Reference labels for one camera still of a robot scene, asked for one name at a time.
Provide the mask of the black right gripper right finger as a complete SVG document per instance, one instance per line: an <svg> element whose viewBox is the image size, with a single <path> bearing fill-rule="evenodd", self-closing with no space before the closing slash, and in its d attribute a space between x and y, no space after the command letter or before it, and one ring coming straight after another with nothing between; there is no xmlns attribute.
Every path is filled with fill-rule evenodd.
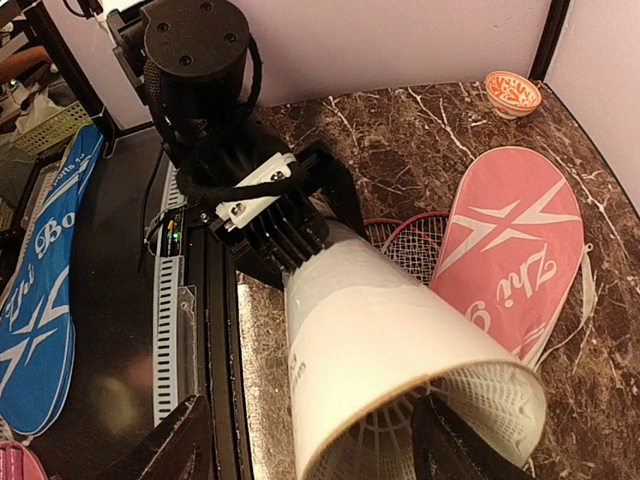
<svg viewBox="0 0 640 480"><path fill-rule="evenodd" d="M435 395L412 412L412 453L418 479L528 479Z"/></svg>

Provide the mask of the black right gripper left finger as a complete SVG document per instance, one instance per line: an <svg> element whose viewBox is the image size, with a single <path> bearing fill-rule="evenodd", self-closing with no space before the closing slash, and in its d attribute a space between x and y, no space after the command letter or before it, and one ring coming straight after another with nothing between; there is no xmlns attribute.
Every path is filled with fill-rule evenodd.
<svg viewBox="0 0 640 480"><path fill-rule="evenodd" d="M212 440L209 402L191 395L114 464L114 478L211 479Z"/></svg>

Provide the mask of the red badminton racket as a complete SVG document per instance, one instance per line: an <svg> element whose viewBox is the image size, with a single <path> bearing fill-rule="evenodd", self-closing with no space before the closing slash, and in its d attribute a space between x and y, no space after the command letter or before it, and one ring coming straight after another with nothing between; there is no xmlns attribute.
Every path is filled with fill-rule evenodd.
<svg viewBox="0 0 640 480"><path fill-rule="evenodd" d="M382 246L382 253L429 286L436 270L448 213L424 213L401 223Z"/></svg>
<svg viewBox="0 0 640 480"><path fill-rule="evenodd" d="M370 243L382 253L400 253L418 243L418 237L404 221L378 218L364 223Z"/></svg>

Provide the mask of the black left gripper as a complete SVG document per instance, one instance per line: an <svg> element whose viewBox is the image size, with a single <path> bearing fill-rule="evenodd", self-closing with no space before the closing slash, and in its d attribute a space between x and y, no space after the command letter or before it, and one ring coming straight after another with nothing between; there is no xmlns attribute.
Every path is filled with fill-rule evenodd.
<svg viewBox="0 0 640 480"><path fill-rule="evenodd" d="M311 195L364 240L360 199L347 166L322 140L295 157L255 117L229 132L198 124L190 138L164 136L180 192L207 215L213 237L240 272L281 289L285 275L328 245L329 226Z"/></svg>

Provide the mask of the white cardboard shuttlecock tube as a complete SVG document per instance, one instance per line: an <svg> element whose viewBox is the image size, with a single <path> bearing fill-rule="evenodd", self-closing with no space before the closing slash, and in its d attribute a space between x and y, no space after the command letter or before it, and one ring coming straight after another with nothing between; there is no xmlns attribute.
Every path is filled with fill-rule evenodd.
<svg viewBox="0 0 640 480"><path fill-rule="evenodd" d="M296 475L349 479L346 441L367 414L464 367L536 375L367 241L331 245L284 280Z"/></svg>

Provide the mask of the pink racket cover bag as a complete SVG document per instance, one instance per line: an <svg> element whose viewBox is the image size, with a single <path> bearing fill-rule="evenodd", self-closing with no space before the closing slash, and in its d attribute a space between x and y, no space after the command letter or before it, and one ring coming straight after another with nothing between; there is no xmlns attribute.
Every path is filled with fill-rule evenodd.
<svg viewBox="0 0 640 480"><path fill-rule="evenodd" d="M560 170L534 150L499 147L462 177L430 287L535 368L587 250Z"/></svg>

